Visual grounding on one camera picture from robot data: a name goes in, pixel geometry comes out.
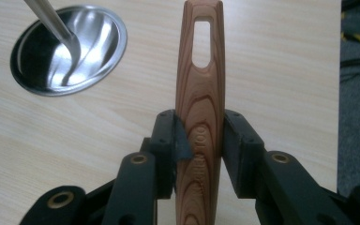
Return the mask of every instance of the metal bowl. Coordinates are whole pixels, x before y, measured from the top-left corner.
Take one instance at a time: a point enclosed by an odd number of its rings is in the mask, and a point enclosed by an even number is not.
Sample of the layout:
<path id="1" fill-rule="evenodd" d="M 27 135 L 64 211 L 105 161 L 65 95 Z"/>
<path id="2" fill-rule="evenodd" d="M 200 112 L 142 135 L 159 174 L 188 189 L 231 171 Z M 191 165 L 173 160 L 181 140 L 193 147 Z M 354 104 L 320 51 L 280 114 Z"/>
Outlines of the metal bowl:
<path id="1" fill-rule="evenodd" d="M 77 62 L 40 21 L 24 31 L 10 58 L 17 83 L 42 96 L 68 95 L 99 82 L 118 64 L 127 46 L 124 23 L 106 8 L 66 7 L 57 14 L 80 42 Z"/>

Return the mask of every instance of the handle hole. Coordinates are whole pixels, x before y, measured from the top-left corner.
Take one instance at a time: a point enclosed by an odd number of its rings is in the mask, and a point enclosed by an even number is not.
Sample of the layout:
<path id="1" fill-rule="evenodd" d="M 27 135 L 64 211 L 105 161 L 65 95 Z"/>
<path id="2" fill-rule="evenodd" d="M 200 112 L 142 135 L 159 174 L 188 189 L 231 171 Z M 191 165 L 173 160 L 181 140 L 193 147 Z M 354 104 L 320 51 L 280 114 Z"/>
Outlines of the handle hole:
<path id="1" fill-rule="evenodd" d="M 192 41 L 192 63 L 197 68 L 206 68 L 211 59 L 211 27 L 210 22 L 194 23 L 194 39 Z"/>

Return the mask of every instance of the gray carpet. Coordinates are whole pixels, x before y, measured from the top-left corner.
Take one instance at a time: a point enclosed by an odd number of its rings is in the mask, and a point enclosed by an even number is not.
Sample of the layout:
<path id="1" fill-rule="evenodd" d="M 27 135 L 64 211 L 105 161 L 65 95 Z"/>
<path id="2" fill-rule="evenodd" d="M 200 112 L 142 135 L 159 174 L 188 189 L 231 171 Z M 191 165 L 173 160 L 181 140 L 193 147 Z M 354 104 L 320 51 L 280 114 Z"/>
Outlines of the gray carpet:
<path id="1" fill-rule="evenodd" d="M 347 35 L 360 34 L 360 7 L 346 12 L 341 27 Z M 360 186 L 360 61 L 357 59 L 360 59 L 360 42 L 353 37 L 342 40 L 337 188 L 344 196 Z"/>

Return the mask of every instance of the wooden table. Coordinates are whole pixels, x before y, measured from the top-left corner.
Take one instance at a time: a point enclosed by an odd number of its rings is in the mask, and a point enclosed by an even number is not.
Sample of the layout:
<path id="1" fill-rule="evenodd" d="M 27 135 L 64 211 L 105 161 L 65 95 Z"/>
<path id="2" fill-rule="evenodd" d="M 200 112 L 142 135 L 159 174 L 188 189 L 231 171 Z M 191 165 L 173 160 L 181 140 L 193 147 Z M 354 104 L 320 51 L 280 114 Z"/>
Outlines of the wooden table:
<path id="1" fill-rule="evenodd" d="M 224 0 L 226 108 L 243 114 L 268 150 L 296 156 L 336 190 L 340 1 Z M 93 4 L 127 26 L 127 50 L 103 81 L 66 97 L 40 97 L 12 78 L 12 47 L 36 16 L 0 1 L 0 224 L 18 224 L 35 200 L 62 185 L 89 192 L 139 151 L 156 115 L 174 108 L 183 1 L 52 0 Z M 158 224 L 174 224 L 174 196 Z M 259 224 L 237 200 L 224 164 L 217 224 Z"/>

